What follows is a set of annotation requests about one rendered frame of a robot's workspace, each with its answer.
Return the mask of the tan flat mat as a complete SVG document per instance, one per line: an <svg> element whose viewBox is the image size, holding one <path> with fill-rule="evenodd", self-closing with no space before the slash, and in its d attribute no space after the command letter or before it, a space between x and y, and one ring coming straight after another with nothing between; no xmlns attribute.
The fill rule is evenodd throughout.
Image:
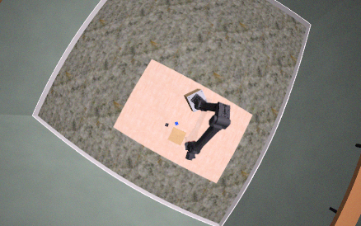
<svg viewBox="0 0 361 226"><path fill-rule="evenodd" d="M186 132L173 127L168 140L170 140L171 142L173 142L175 144L181 145L185 135L186 135Z"/></svg>

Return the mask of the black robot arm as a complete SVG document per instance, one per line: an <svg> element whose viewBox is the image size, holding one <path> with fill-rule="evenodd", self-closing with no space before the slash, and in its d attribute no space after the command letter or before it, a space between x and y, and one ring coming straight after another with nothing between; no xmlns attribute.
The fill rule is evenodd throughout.
<svg viewBox="0 0 361 226"><path fill-rule="evenodd" d="M224 104L222 102L218 103L208 103L204 101L201 96L195 94L191 101L195 104L196 110L209 111L213 110L215 113L209 119L209 127L201 135L201 137L193 144L189 144L187 149L185 159L192 161L196 158L195 154L199 154L203 146L220 130L226 129L230 124L230 105ZM215 111L216 110L216 111ZM229 122L230 121L230 122ZM220 126L221 125L221 126ZM211 127L212 126L212 127ZM224 127L223 127L224 126ZM190 154L190 155L189 155Z"/></svg>

